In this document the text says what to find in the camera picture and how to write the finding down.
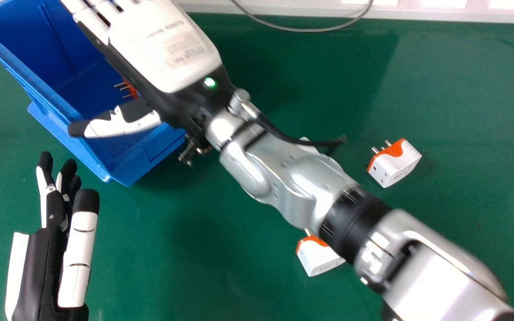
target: cable connector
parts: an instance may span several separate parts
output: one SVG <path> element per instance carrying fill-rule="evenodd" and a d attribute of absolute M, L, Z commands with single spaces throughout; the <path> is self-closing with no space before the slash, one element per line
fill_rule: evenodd
<path fill-rule="evenodd" d="M 376 153 L 368 166 L 368 173 L 384 188 L 397 183 L 406 177 L 422 158 L 420 152 L 405 138 L 394 144 L 385 141 L 387 147 L 372 148 Z"/>
<path fill-rule="evenodd" d="M 298 242 L 295 252 L 307 276 L 318 276 L 345 262 L 328 244 L 307 230 L 305 232 L 307 237 Z"/>

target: blue plastic bin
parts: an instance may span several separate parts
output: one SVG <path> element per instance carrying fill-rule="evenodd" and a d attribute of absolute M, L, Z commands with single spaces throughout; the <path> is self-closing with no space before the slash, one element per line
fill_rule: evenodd
<path fill-rule="evenodd" d="M 0 3 L 0 62 L 33 100 L 27 111 L 103 181 L 132 185 L 183 142 L 167 124 L 106 139 L 67 134 L 69 123 L 113 109 L 125 94 L 59 0 Z"/>

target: robotic hand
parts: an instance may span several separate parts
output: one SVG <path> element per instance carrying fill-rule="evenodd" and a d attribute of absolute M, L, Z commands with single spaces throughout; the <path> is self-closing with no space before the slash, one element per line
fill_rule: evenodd
<path fill-rule="evenodd" d="M 72 136 L 183 128 L 191 164 L 214 148 L 243 189 L 293 226 L 319 236 L 383 297 L 389 321 L 514 321 L 495 276 L 479 260 L 403 210 L 369 195 L 334 159 L 286 136 L 231 85 L 216 47 L 170 0 L 61 0 L 83 33 L 141 94 L 71 124 Z"/>
<path fill-rule="evenodd" d="M 99 197 L 80 189 L 77 163 L 67 160 L 57 181 L 53 158 L 41 153 L 37 185 L 41 196 L 41 228 L 13 235 L 5 314 L 8 321 L 87 321 L 84 297 Z"/>

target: gray cable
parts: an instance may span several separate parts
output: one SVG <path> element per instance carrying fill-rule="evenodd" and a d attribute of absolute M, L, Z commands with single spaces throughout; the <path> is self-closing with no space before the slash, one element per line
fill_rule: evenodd
<path fill-rule="evenodd" d="M 333 27 L 316 28 L 316 29 L 291 28 L 291 27 L 284 27 L 284 26 L 279 26 L 279 25 L 276 25 L 276 24 L 272 24 L 271 22 L 267 22 L 265 20 L 259 19 L 256 16 L 254 16 L 252 13 L 248 12 L 247 9 L 245 9 L 243 6 L 241 6 L 241 4 L 239 4 L 239 2 L 237 2 L 237 0 L 231 0 L 231 2 L 233 2 L 233 4 L 237 8 L 239 8 L 239 10 L 241 10 L 243 13 L 245 13 L 245 15 L 248 16 L 249 18 L 259 22 L 260 24 L 269 26 L 271 28 L 275 28 L 275 29 L 279 29 L 279 30 L 284 30 L 284 31 L 292 31 L 294 33 L 324 33 L 326 31 L 334 31 L 334 30 L 342 29 L 344 27 L 348 27 L 349 25 L 354 24 L 356 21 L 359 21 L 363 16 L 365 16 L 365 14 L 368 13 L 370 8 L 372 7 L 372 4 L 373 4 L 374 0 L 369 0 L 368 4 L 366 4 L 366 8 L 363 10 L 363 12 L 361 12 L 357 17 L 352 18 L 350 21 L 345 22 L 344 24 L 341 24 L 341 25 L 333 26 Z"/>

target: green table surface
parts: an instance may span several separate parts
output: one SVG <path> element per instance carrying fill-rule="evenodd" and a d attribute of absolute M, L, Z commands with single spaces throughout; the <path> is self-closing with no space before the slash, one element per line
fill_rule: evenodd
<path fill-rule="evenodd" d="M 344 169 L 483 260 L 514 305 L 514 25 L 362 20 L 294 34 L 244 16 L 194 19 L 278 126 L 314 139 L 346 134 L 334 155 Z M 12 234 L 39 226 L 39 153 L 57 164 L 73 157 L 27 104 L 0 66 L 0 320 Z M 370 147 L 402 137 L 423 158 L 382 189 L 366 173 Z M 102 198 L 91 320 L 379 320 L 381 299 L 348 264 L 306 276 L 294 254 L 304 233 L 247 196 L 216 152 L 193 168 L 171 155 L 130 188 L 79 174 Z"/>

